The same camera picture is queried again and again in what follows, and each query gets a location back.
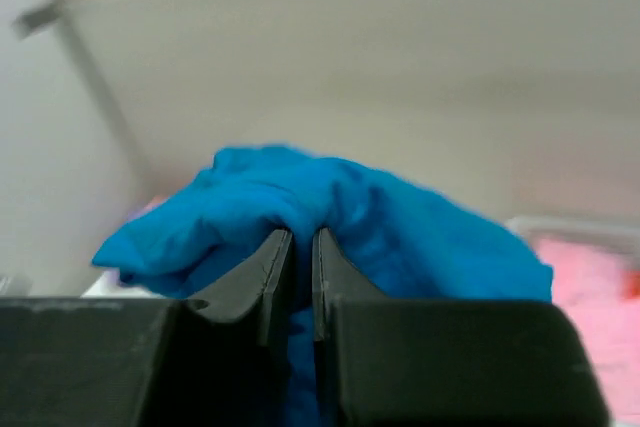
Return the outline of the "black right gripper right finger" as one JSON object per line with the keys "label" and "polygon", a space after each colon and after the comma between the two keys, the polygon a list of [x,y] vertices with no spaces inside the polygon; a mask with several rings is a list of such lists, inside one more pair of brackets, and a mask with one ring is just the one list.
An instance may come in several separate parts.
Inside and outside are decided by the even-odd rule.
{"label": "black right gripper right finger", "polygon": [[385,293],[346,257],[333,232],[316,232],[312,247],[312,309],[314,341],[329,337],[331,307],[339,299],[378,300]]}

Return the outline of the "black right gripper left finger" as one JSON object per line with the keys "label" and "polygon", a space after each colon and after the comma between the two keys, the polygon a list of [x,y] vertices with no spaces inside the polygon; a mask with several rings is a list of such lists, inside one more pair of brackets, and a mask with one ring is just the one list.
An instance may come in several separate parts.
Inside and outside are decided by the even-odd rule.
{"label": "black right gripper left finger", "polygon": [[294,241],[275,230],[247,259],[192,295],[189,306],[214,326],[259,347],[284,347],[294,296]]}

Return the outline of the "blue t-shirt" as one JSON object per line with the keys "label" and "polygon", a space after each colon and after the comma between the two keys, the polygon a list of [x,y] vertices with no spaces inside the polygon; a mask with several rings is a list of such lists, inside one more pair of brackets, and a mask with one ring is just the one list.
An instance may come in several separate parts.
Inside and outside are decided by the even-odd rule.
{"label": "blue t-shirt", "polygon": [[190,296],[291,231],[292,367],[280,426],[316,426],[312,240],[330,229],[346,257],[396,297],[549,301],[551,269],[501,225],[389,172],[280,145],[228,147],[185,188],[112,234],[93,257],[122,282]]}

